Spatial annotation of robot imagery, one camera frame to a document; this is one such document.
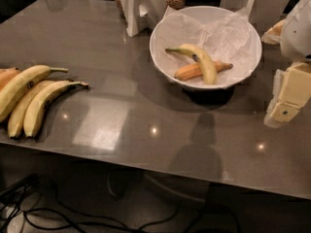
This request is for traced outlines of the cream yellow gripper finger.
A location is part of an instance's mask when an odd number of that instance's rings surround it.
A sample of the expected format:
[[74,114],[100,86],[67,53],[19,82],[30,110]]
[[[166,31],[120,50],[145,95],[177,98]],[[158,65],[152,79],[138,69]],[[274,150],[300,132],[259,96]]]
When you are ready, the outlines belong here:
[[311,65],[294,62],[286,71],[277,70],[272,95],[264,124],[278,128],[294,119],[310,100]]

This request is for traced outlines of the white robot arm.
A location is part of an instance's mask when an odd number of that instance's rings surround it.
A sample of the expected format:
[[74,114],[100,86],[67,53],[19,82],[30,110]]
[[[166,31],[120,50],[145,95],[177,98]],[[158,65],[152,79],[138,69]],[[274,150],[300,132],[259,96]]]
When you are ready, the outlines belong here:
[[276,71],[264,118],[266,126],[277,128],[294,119],[311,98],[311,0],[299,0],[261,40],[279,44],[282,55],[292,62],[285,71]]

